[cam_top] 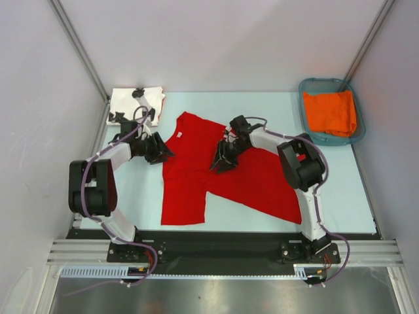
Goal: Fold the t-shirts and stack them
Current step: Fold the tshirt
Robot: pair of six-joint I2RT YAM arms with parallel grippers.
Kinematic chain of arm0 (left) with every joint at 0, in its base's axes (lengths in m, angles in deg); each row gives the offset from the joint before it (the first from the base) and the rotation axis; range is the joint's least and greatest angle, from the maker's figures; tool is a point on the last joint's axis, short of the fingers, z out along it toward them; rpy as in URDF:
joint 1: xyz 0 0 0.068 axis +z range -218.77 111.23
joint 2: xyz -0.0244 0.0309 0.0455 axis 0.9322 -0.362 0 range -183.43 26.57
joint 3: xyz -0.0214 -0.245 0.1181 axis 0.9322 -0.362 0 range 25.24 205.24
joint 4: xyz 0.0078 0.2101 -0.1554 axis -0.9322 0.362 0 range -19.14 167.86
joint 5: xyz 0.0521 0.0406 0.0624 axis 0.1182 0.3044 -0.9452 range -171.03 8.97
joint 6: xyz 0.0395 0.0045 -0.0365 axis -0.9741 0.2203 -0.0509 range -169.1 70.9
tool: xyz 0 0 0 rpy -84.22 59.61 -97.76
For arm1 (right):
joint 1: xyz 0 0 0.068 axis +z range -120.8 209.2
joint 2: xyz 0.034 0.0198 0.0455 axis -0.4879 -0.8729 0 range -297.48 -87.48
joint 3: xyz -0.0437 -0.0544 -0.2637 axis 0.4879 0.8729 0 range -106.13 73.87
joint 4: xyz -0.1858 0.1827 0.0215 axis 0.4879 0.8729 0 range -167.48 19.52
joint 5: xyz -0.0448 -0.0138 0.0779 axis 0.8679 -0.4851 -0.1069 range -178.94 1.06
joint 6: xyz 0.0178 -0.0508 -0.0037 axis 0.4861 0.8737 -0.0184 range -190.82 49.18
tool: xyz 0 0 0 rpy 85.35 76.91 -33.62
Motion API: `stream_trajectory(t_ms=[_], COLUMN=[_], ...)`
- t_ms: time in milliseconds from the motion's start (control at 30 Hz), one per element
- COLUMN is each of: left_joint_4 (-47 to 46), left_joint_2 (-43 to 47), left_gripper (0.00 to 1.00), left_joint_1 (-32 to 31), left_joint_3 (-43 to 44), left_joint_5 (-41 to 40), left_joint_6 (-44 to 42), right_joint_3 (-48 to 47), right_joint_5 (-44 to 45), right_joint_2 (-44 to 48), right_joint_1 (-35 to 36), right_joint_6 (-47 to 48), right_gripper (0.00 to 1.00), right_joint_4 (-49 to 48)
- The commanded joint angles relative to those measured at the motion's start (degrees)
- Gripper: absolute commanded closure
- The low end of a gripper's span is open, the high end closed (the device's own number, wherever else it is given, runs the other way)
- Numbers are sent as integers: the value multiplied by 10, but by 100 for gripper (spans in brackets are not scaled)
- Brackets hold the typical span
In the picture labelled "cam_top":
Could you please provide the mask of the red t shirt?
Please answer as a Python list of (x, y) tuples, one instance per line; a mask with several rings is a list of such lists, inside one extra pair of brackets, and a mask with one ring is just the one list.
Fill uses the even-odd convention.
[(225, 126), (183, 112), (173, 135), (166, 141), (174, 156), (164, 162), (163, 225), (201, 224), (206, 196), (213, 194), (256, 211), (300, 224), (296, 192), (288, 185), (278, 155), (249, 148), (238, 157), (238, 166), (216, 173), (211, 164)]

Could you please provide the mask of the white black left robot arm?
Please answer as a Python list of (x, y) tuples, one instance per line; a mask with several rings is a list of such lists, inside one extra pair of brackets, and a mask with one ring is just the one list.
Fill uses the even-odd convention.
[(137, 228), (117, 208), (115, 171), (134, 157), (151, 165), (166, 162), (174, 153), (157, 132), (137, 121), (122, 122), (120, 132), (103, 150), (69, 165), (68, 204), (72, 212), (97, 223), (130, 261), (140, 260), (145, 246), (136, 240)]

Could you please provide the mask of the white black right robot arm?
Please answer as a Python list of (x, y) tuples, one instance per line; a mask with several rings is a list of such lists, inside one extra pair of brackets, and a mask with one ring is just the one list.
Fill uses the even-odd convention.
[(237, 116), (224, 130), (217, 144), (211, 169), (223, 173), (238, 167), (238, 157), (250, 148), (261, 148), (278, 155), (288, 185), (295, 190), (301, 210), (302, 255), (318, 262), (331, 245), (331, 233), (322, 221), (320, 187), (329, 175), (329, 166), (320, 149), (307, 133), (286, 135), (251, 124), (249, 117)]

